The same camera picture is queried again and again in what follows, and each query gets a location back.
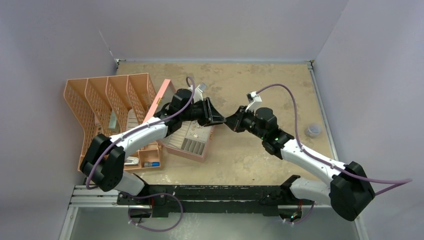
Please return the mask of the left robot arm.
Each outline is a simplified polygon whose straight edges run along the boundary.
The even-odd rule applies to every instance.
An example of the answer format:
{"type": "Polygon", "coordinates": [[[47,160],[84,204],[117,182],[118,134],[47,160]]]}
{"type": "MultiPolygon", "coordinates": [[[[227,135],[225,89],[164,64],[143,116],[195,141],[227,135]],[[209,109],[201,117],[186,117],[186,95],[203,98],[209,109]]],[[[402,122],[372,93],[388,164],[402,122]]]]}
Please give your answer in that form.
{"type": "Polygon", "coordinates": [[[86,188],[117,190],[129,194],[138,205],[146,203],[149,191],[145,182],[124,171],[125,160],[148,144],[173,134],[183,122],[197,121],[203,127],[226,122],[208,97],[195,101],[194,95],[189,89],[178,89],[171,101],[145,123],[116,135],[95,136],[79,167],[87,177],[86,188]]]}

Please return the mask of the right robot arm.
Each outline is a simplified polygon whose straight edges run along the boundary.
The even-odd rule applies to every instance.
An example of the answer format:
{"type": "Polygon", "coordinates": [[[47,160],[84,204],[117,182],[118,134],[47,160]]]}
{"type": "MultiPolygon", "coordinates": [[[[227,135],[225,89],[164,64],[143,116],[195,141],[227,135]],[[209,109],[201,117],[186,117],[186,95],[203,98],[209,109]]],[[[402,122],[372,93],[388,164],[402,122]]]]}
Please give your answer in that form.
{"type": "Polygon", "coordinates": [[[248,131],[255,135],[270,155],[291,162],[320,180],[298,177],[283,187],[280,196],[288,204],[298,199],[321,202],[330,205],[343,219],[353,221],[376,196],[371,184],[365,181],[367,175],[359,163],[345,164],[299,146],[293,135],[279,128],[277,117],[268,107],[252,112],[240,106],[227,117],[225,124],[236,133],[248,131]]]}

